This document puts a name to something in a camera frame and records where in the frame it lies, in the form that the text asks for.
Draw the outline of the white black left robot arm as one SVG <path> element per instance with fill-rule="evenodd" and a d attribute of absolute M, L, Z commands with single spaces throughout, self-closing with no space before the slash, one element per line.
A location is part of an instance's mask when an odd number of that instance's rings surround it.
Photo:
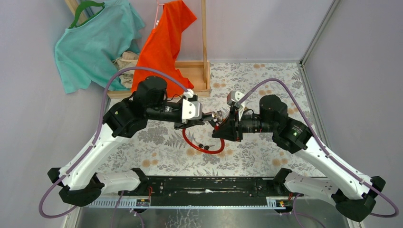
<path fill-rule="evenodd" d="M 111 152 L 147 126 L 149 120 L 172 122 L 177 129 L 202 125 L 202 104 L 192 91 L 181 100 L 167 100 L 167 82 L 158 76 L 141 81 L 129 98 L 116 103 L 103 116 L 101 127 L 88 146 L 61 168 L 48 171 L 51 181 L 61 187 L 64 203 L 83 207 L 99 196 L 121 191 L 142 195 L 147 178 L 138 169 L 120 173 L 100 173 L 98 168 Z"/>

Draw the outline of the orange shirt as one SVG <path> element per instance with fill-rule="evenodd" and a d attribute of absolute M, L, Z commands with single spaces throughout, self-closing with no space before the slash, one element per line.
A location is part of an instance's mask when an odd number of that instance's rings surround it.
<path fill-rule="evenodd" d="M 152 30 L 140 52 L 137 66 L 163 72 L 187 89 L 194 89 L 189 79 L 175 67 L 181 48 L 182 33 L 196 20 L 182 0 L 165 3 L 158 25 Z"/>

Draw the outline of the black headed keys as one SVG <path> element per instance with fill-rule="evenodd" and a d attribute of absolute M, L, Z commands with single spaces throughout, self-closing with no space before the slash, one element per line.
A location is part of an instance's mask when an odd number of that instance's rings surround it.
<path fill-rule="evenodd" d="M 210 147 L 208 145 L 203 145 L 202 143 L 198 144 L 198 148 L 200 148 L 201 150 L 209 150 Z"/>

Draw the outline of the red cable lock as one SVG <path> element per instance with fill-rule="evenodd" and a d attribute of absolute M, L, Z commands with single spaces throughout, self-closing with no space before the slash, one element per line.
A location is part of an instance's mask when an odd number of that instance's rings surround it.
<path fill-rule="evenodd" d="M 204 113 L 201 116 L 201 119 L 199 120 L 189 120 L 188 121 L 188 126 L 185 126 L 184 128 L 182 128 L 182 136 L 183 139 L 195 150 L 200 151 L 202 153 L 206 153 L 206 154 L 219 154 L 221 153 L 224 148 L 225 148 L 225 142 L 223 139 L 220 139 L 220 148 L 218 150 L 215 151 L 211 151 L 210 147 L 207 145 L 204 145 L 202 143 L 196 145 L 194 143 L 192 143 L 189 138 L 186 135 L 186 129 L 192 126 L 197 126 L 197 125 L 204 125 L 206 122 L 208 122 L 214 130 L 218 129 L 218 124 L 222 123 L 223 118 L 222 118 L 222 111 L 218 110 L 216 112 L 208 112 L 208 113 Z"/>

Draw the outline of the wooden clothes rack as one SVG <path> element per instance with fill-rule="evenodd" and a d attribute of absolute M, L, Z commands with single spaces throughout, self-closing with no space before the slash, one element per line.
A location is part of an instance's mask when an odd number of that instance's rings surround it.
<path fill-rule="evenodd" d="M 69 7 L 73 15 L 75 15 L 76 9 L 80 4 L 80 0 L 65 0 L 64 1 Z M 207 58 L 207 22 L 206 22 L 206 1 L 205 0 L 195 0 L 193 3 L 199 2 L 201 9 L 201 36 L 202 37 L 202 60 L 178 60 L 175 63 L 175 67 L 182 72 L 182 75 L 189 78 L 193 83 L 193 91 L 199 97 L 210 97 L 211 86 L 210 86 L 210 62 Z M 130 95 L 130 91 L 114 92 L 110 91 L 107 93 L 111 99 L 122 99 Z"/>

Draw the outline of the floral table mat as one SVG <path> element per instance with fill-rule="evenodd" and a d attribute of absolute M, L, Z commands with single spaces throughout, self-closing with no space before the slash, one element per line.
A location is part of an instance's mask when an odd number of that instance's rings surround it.
<path fill-rule="evenodd" d="M 264 79 L 279 79 L 256 90 L 247 100 L 250 113 L 259 111 L 264 95 L 277 95 L 288 106 L 290 117 L 314 119 L 297 63 L 212 63 L 211 93 L 200 97 L 203 110 L 227 114 L 230 91 L 248 92 Z M 206 154 L 189 146 L 172 123 L 149 121 L 147 127 L 118 146 L 98 170 L 102 173 L 140 168 L 147 175 L 163 176 L 261 176 L 272 177 L 281 168 L 305 176 L 322 173 L 305 160 L 277 147 L 269 133 L 245 134 L 241 142 L 225 143 L 218 154 Z"/>

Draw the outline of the pink clothes hanger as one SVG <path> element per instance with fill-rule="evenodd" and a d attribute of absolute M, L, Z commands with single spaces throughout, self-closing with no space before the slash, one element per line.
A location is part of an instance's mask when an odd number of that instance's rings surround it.
<path fill-rule="evenodd" d="M 163 8 L 164 8 L 164 4 L 160 0 L 156 0 L 156 12 L 155 12 L 155 17 L 154 17 L 153 29 L 155 29 L 158 26 L 161 14 L 163 13 Z"/>

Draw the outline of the beige crumpled cloth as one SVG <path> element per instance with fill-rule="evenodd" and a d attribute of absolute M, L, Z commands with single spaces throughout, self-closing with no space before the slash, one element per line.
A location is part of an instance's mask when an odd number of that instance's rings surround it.
<path fill-rule="evenodd" d="M 125 51 L 119 58 L 112 61 L 118 71 L 137 65 L 138 55 L 131 51 Z M 132 88 L 134 70 L 126 71 L 119 76 L 119 81 L 127 89 Z"/>

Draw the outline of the teal shirt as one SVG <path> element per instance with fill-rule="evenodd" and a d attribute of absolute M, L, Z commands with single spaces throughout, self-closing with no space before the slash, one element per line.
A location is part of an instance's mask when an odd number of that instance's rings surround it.
<path fill-rule="evenodd" d="M 101 10 L 82 25 L 71 25 L 55 45 L 55 62 L 66 94 L 88 89 L 91 83 L 106 87 L 118 71 L 113 61 L 124 52 L 136 54 L 145 27 L 127 0 L 106 0 Z"/>

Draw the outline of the green clothes hanger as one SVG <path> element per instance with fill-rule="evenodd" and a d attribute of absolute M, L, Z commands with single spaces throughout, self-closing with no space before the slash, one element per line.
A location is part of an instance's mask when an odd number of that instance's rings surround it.
<path fill-rule="evenodd" d="M 100 8 L 101 10 L 97 13 L 93 13 L 91 16 L 87 17 L 85 13 L 92 7 Z M 70 24 L 68 29 L 78 28 L 89 22 L 93 17 L 98 15 L 105 8 L 104 2 L 96 2 L 93 0 L 85 0 L 81 3 L 76 3 L 76 8 L 73 10 L 74 19 Z"/>

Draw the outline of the aluminium frame rail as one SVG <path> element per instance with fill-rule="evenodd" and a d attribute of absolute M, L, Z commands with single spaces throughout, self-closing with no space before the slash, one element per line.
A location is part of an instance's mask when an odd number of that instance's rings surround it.
<path fill-rule="evenodd" d="M 333 0 L 325 14 L 325 16 L 323 17 L 321 23 L 319 24 L 318 29 L 316 30 L 311 42 L 308 45 L 308 48 L 306 49 L 305 53 L 303 54 L 302 58 L 300 59 L 300 65 L 301 67 L 304 67 L 305 64 L 307 63 L 310 55 L 312 54 L 317 42 L 319 41 L 322 33 L 324 32 L 327 24 L 329 23 L 329 21 L 331 20 L 335 10 L 337 9 L 337 7 L 339 6 L 339 4 L 341 3 L 341 0 Z"/>

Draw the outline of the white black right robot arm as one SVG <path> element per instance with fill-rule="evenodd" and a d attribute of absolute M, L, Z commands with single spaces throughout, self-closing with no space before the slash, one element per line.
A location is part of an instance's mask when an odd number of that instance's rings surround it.
<path fill-rule="evenodd" d="M 278 96 L 262 97 L 258 114 L 246 114 L 241 98 L 241 92 L 228 94 L 230 111 L 214 130 L 214 138 L 239 142 L 245 133 L 271 133 L 278 147 L 311 163 L 327 177 L 326 181 L 317 180 L 282 168 L 272 183 L 277 195 L 301 193 L 320 199 L 357 222 L 372 212 L 385 186 L 384 179 L 359 172 L 323 146 L 304 123 L 289 117 L 287 105 Z"/>

